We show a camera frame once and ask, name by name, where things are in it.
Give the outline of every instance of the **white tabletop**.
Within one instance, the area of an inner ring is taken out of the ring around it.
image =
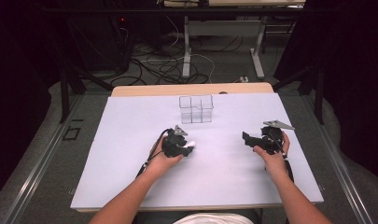
[[[290,124],[276,93],[213,95],[212,122],[181,124],[179,96],[110,97],[71,207],[94,211],[127,187],[160,133],[178,124],[197,144],[159,179],[140,210],[247,208],[280,205],[263,160],[242,131],[260,137],[265,120]],[[294,131],[286,130],[295,183],[312,203],[323,202]]]

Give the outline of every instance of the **desk leg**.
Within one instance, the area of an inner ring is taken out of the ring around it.
[[[183,77],[189,77],[191,49],[189,47],[189,18],[185,16],[185,60],[183,63]]]
[[[256,46],[254,49],[250,50],[258,79],[265,78],[264,72],[262,70],[260,58],[259,58],[259,51],[261,49],[261,41],[262,41],[262,38],[264,37],[264,30],[265,30],[266,23],[267,23],[267,17],[262,17],[260,27],[259,27],[258,38],[256,40]]]

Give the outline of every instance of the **black device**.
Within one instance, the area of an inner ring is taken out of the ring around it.
[[[165,133],[168,133],[168,135],[165,137],[165,139],[162,142],[161,145],[161,151],[154,154],[156,151],[157,146],[160,143],[160,140],[164,136]],[[172,158],[179,155],[183,155],[187,157],[192,150],[194,149],[194,142],[188,143],[188,141],[185,140],[185,135],[188,135],[185,133],[179,126],[175,126],[175,129],[166,129],[161,134],[159,139],[157,139],[157,142],[154,144],[153,148],[150,151],[150,154],[148,155],[148,158],[146,162],[142,165],[140,168],[138,174],[136,177],[140,176],[142,174],[146,167],[148,166],[148,163],[157,155],[159,155],[161,152],[165,154],[166,157]]]
[[[186,147],[188,141],[185,140],[183,135],[173,129],[168,131],[168,136],[164,139],[161,146],[166,157],[171,158],[178,155],[187,157],[192,152],[194,146]]]
[[[284,137],[280,128],[264,127],[261,129],[261,135],[263,135],[262,138],[257,138],[242,132],[242,138],[245,140],[245,145],[247,146],[259,146],[270,155],[282,150]]]

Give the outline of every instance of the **silver metal bracket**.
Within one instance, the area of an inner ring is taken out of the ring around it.
[[[280,129],[289,129],[294,130],[293,127],[279,121],[279,120],[271,120],[271,121],[264,121],[263,124],[274,127],[274,128],[280,128]]]
[[[175,134],[176,135],[188,135],[183,129],[181,129],[179,126],[175,126]]]

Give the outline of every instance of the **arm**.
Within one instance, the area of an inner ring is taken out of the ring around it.
[[[157,146],[153,155],[161,151],[163,139]],[[167,158],[163,153],[150,161],[146,170],[138,176],[127,188],[108,202],[90,221],[93,223],[131,224],[151,186],[163,176],[172,166],[182,160],[180,155]]]
[[[285,133],[283,150],[288,152],[290,142]],[[305,197],[305,195],[290,180],[282,154],[279,152],[269,155],[260,147],[254,147],[265,161],[266,169],[270,173],[278,193],[281,197],[282,204],[287,213],[290,223],[330,223],[330,221]]]

